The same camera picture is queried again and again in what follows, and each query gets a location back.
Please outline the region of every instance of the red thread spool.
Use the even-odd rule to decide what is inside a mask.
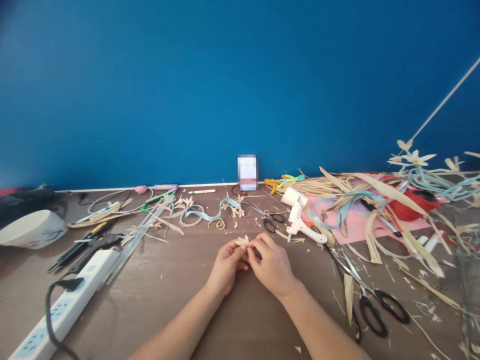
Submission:
[[[440,202],[430,191],[408,189],[407,191],[405,191],[404,194],[410,199],[412,199],[427,213],[440,206]],[[411,222],[420,219],[423,216],[421,213],[412,210],[411,208],[403,205],[397,200],[393,200],[392,202],[390,202],[389,205],[391,206],[396,216],[403,221]]]

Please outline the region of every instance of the table surface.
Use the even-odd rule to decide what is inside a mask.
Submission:
[[[193,195],[195,203],[202,205],[210,215],[217,213],[219,202],[225,197],[223,186],[213,188],[217,189],[215,193]],[[262,225],[261,217],[248,204],[258,204],[261,209],[270,212],[277,209],[285,211],[285,206],[280,203],[281,196],[270,196],[267,190],[261,185],[251,195],[262,197],[244,199],[242,208],[246,216],[236,219],[237,228],[234,227],[230,209],[227,209],[222,210],[222,218],[226,222],[223,231],[215,226],[209,228],[208,222],[203,220],[197,226],[185,228],[183,236],[169,229],[165,237],[169,243],[145,237],[114,282],[94,295],[64,342],[81,359],[127,358],[161,330],[204,285],[218,249],[224,243],[244,235],[254,238],[263,231],[256,224],[257,221]],[[91,202],[104,194],[92,192],[84,201]],[[149,195],[150,192],[135,194],[134,202],[127,209],[141,205]],[[185,197],[187,192],[181,189],[177,197],[179,195]],[[76,221],[86,215],[87,206],[78,205],[77,194],[58,194],[58,197],[54,210],[63,214],[66,221]],[[478,214],[476,211],[467,211],[461,213],[460,217],[467,218],[464,221],[468,224],[475,222],[468,218],[478,219]],[[138,225],[144,217],[145,213],[137,213],[121,218],[113,232],[126,234],[129,227]],[[173,219],[173,223],[178,225],[178,219]],[[282,224],[279,229],[285,233],[285,227]],[[90,229],[71,229],[58,241],[38,250],[0,246],[0,359],[7,359],[42,318],[48,286],[66,272],[64,269],[47,274],[47,269],[72,245],[73,240],[81,239],[87,230]],[[163,238],[165,231],[165,228],[150,230],[149,234]],[[431,228],[415,232],[416,235],[432,233]],[[278,234],[272,237],[286,249],[294,275],[333,320],[354,337],[357,330],[353,325],[348,326],[343,313],[343,284],[328,252],[316,246],[308,237],[305,242],[294,244],[287,244]],[[400,243],[391,238],[382,238],[380,242],[398,254],[403,251]],[[354,247],[369,257],[365,243],[356,243]],[[408,284],[391,258],[381,254],[394,281],[384,265],[363,262],[348,248],[345,251],[359,269],[362,279],[372,287],[394,295],[446,355],[451,359],[464,356],[459,349],[462,318],[458,313],[432,297],[414,281]],[[456,262],[455,257],[447,255],[441,245],[436,247],[434,255],[440,260]],[[413,259],[405,262],[410,266],[411,273],[418,276],[419,269],[422,269],[420,263]],[[444,282],[447,289],[444,293],[462,304],[458,270],[441,266],[446,274]],[[432,286],[439,284],[439,279],[433,274],[429,275],[427,281]],[[55,290],[52,303],[61,292],[60,289]],[[473,309],[479,313],[480,296],[478,290],[475,292],[472,297]],[[360,315],[358,299],[359,295],[355,294],[354,307]],[[414,302],[428,303],[430,300],[437,303],[435,313],[441,323],[432,321],[432,316],[423,315]],[[430,359],[431,353],[437,353],[416,324],[403,326],[378,303],[375,305],[381,309],[390,337],[380,338],[371,330],[363,333],[361,346],[372,359]],[[360,322],[365,328],[363,319]],[[301,347],[301,354],[295,347]],[[65,357],[57,352],[53,359]],[[232,292],[208,325],[192,359],[310,359],[310,355],[288,314],[250,269],[237,275]]]

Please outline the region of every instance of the glue stick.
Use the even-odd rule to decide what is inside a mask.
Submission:
[[[153,186],[154,190],[177,190],[178,185],[155,185]]]

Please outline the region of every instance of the scissors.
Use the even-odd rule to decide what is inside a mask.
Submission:
[[[350,262],[349,258],[345,255],[343,250],[340,250],[341,254],[345,258],[346,262],[348,263],[348,267],[340,261],[340,259],[337,256],[334,256],[332,253],[330,253],[332,256],[334,256],[335,261],[337,264],[340,264],[342,268],[349,274],[360,286],[362,296],[360,298],[360,310],[361,314],[363,315],[363,318],[365,319],[366,323],[368,324],[368,327],[377,334],[381,338],[387,338],[389,336],[389,331],[387,329],[387,326],[385,325],[384,321],[382,320],[382,317],[380,316],[379,311],[377,308],[372,304],[370,301],[367,291],[369,291],[372,295],[374,295],[380,304],[389,312],[391,313],[399,322],[402,324],[410,324],[410,315],[405,310],[405,308],[402,306],[401,303],[397,299],[395,299],[392,295],[386,293],[385,291],[378,290],[378,289],[372,289],[371,287],[368,287],[360,278],[357,270],[355,267],[352,265]],[[388,299],[391,301],[395,306],[399,309],[399,312],[396,311],[396,309],[390,305],[385,299]],[[375,326],[370,317],[367,315],[367,309],[370,309],[371,313],[373,314],[373,317],[375,318],[376,322],[378,325],[380,325],[380,328],[378,326]]]
[[[260,208],[257,205],[253,204],[253,206],[255,207],[253,210],[258,211],[262,215],[263,227],[269,233],[274,233],[275,230],[277,229],[277,227],[274,225],[272,220],[270,220],[269,218],[275,220],[277,223],[280,223],[280,224],[285,222],[285,218],[281,214],[269,214],[269,213],[266,213],[265,211],[260,210]]]

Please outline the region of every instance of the white marker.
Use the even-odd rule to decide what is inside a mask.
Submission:
[[[213,190],[199,190],[199,191],[189,191],[188,193],[189,194],[208,194],[208,193],[214,193],[216,192],[217,190],[213,189]]]

